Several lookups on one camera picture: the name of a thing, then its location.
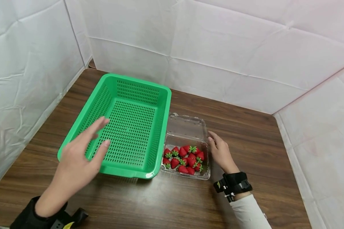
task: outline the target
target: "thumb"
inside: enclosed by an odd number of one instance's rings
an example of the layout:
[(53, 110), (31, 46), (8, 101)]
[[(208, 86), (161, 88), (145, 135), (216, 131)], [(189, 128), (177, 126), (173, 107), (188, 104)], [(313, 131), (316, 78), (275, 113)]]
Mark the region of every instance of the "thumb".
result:
[(214, 142), (213, 138), (208, 137), (208, 141), (209, 141), (209, 145), (210, 145), (211, 151), (218, 150), (217, 146), (215, 145), (215, 142)]
[(105, 140), (102, 142), (102, 144), (99, 146), (97, 153), (94, 155), (92, 161), (90, 161), (91, 164), (97, 167), (101, 167), (102, 161), (105, 157), (105, 154), (107, 153), (107, 150), (110, 146), (111, 142), (110, 140)]

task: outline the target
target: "white fabric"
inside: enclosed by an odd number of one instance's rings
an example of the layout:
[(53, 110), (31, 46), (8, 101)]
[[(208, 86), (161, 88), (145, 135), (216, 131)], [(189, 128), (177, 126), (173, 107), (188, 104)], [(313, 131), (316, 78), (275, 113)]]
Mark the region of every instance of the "white fabric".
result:
[(230, 203), (240, 229), (271, 229), (254, 195)]
[(274, 116), (312, 227), (344, 229), (344, 69)]
[(344, 0), (80, 0), (98, 69), (273, 114), (344, 67)]
[(0, 0), (0, 178), (83, 69), (63, 0)]
[(65, 3), (84, 65), (88, 66), (89, 61), (92, 59), (92, 50), (90, 49), (88, 38), (85, 35), (85, 23), (80, 3), (78, 0), (65, 0)]

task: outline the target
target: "strawberry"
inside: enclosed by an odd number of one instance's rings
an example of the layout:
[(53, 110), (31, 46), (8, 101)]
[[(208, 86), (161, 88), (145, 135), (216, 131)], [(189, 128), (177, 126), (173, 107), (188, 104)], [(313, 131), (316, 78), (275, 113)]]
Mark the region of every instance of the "strawberry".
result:
[(172, 157), (172, 152), (171, 150), (169, 149), (165, 149), (164, 152), (163, 152), (163, 157), (167, 158), (167, 159), (170, 159)]
[(203, 166), (199, 162), (196, 162), (193, 168), (195, 169), (195, 171), (198, 171), (198, 172), (201, 172), (203, 170)]
[(195, 170), (192, 167), (187, 167), (187, 171), (189, 172), (189, 174), (194, 175), (195, 174)]
[(179, 171), (180, 173), (189, 173), (187, 168), (185, 166), (183, 166), (183, 165), (178, 167), (177, 171)]
[(192, 147), (191, 145), (185, 145), (182, 148), (184, 148), (186, 152), (193, 153), (193, 154), (196, 152), (196, 149), (197, 149), (196, 146)]
[(171, 162), (167, 158), (163, 158), (163, 164), (164, 166), (169, 169), (171, 167)]
[(194, 166), (194, 164), (196, 163), (196, 156), (194, 154), (189, 154), (189, 156), (187, 157), (187, 162), (190, 166)]
[(204, 152), (199, 152), (198, 154), (196, 154), (196, 160), (198, 162), (203, 162), (204, 161)]
[(178, 156), (178, 152), (179, 152), (179, 149), (177, 146), (175, 146), (173, 149), (172, 149), (172, 156), (173, 157), (177, 157)]
[(187, 166), (189, 164), (187, 158), (186, 157), (181, 158), (180, 164), (183, 166)]
[(183, 147), (181, 147), (180, 152), (179, 152), (179, 156), (180, 157), (186, 157), (186, 155), (187, 155), (186, 150)]
[(171, 163), (171, 169), (174, 169), (180, 164), (180, 161), (177, 158), (172, 158), (170, 163)]
[(202, 152), (199, 148), (196, 147), (196, 152), (195, 154), (198, 154), (199, 152)]

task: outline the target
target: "green plastic basket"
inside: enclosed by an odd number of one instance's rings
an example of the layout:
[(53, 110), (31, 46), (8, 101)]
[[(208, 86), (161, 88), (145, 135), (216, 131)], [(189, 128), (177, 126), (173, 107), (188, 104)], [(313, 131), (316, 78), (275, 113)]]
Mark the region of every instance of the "green plastic basket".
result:
[(92, 159), (99, 145), (111, 140), (101, 173), (151, 179), (162, 160), (171, 91), (152, 82), (105, 74), (90, 95), (58, 152), (101, 116), (110, 122), (85, 152)]

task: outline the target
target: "wooden table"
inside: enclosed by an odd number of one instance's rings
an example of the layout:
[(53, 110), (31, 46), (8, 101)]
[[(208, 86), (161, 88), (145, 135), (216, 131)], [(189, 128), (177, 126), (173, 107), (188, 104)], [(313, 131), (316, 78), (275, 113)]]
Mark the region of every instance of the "wooden table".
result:
[[(85, 70), (0, 181), (0, 226), (8, 226), (51, 182), (57, 151), (100, 77)], [(254, 195), (273, 228), (310, 228), (275, 119), (264, 113), (172, 91), (171, 112), (198, 116), (230, 147), (247, 172)], [(213, 181), (160, 172), (152, 180), (99, 174), (69, 200), (68, 212), (84, 208), (82, 228), (238, 228)]]

